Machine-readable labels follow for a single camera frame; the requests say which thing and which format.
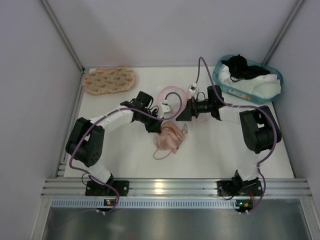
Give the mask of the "pink floral mesh laundry bag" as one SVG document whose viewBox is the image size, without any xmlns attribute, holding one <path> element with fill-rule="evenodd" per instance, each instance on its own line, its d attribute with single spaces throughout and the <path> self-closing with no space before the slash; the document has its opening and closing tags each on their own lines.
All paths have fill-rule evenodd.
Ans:
<svg viewBox="0 0 320 240">
<path fill-rule="evenodd" d="M 91 95 L 115 94 L 131 90 L 136 81 L 136 73 L 130 67 L 97 68 L 84 76 L 82 87 Z"/>
</svg>

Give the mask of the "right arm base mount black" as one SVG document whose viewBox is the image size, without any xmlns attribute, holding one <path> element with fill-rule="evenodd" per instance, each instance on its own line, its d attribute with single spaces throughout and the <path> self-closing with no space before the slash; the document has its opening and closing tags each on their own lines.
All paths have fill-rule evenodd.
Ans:
<svg viewBox="0 0 320 240">
<path fill-rule="evenodd" d="M 260 197 L 263 193 L 262 184 L 259 178 L 243 180 L 238 171 L 231 180 L 219 180 L 217 182 L 218 196 L 225 200 L 233 197 Z"/>
</svg>

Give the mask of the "pink garment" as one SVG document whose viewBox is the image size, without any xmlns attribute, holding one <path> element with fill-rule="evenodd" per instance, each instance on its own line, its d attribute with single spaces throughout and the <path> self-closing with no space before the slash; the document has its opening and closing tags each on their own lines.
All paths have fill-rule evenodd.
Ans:
<svg viewBox="0 0 320 240">
<path fill-rule="evenodd" d="M 161 132 L 153 139 L 153 144 L 156 147 L 153 153 L 153 158 L 155 160 L 163 160 L 171 154 L 176 154 L 179 150 L 181 144 L 186 139 L 186 134 L 188 133 L 188 126 L 183 125 L 179 128 L 171 121 L 166 121 L 160 128 Z M 162 157 L 157 157 L 156 154 L 159 151 L 168 151 L 168 154 Z"/>
</svg>

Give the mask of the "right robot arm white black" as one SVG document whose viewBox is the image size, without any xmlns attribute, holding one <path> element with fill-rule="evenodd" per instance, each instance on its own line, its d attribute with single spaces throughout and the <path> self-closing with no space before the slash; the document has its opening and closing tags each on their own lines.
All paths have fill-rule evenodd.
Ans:
<svg viewBox="0 0 320 240">
<path fill-rule="evenodd" d="M 266 105 L 241 107 L 227 105 L 218 85 L 207 87 L 207 98 L 190 97 L 184 110 L 175 119 L 190 122 L 200 114 L 210 114 L 218 121 L 239 124 L 247 147 L 239 167 L 232 177 L 233 184 L 241 188 L 255 185 L 259 180 L 260 165 L 268 159 L 277 143 L 282 140 L 281 131 Z"/>
</svg>

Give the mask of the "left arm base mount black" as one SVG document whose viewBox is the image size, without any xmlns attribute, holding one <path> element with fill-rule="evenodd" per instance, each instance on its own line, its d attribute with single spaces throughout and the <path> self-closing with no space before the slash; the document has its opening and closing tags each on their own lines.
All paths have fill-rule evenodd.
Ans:
<svg viewBox="0 0 320 240">
<path fill-rule="evenodd" d="M 81 182 L 85 185 L 85 195 L 95 197 L 116 196 L 126 197 L 129 193 L 128 180 L 115 180 L 111 174 L 106 183 L 84 173 Z"/>
</svg>

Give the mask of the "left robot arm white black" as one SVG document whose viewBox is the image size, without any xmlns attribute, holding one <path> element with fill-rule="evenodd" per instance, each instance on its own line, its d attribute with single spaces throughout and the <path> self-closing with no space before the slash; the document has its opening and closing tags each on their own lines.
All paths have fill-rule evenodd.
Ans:
<svg viewBox="0 0 320 240">
<path fill-rule="evenodd" d="M 144 124 L 148 133 L 160 133 L 163 119 L 158 110 L 151 109 L 153 100 L 140 91 L 136 98 L 120 103 L 109 113 L 92 119 L 78 118 L 65 146 L 70 155 L 69 166 L 87 173 L 100 185 L 110 185 L 113 175 L 102 162 L 105 135 L 135 121 Z"/>
</svg>

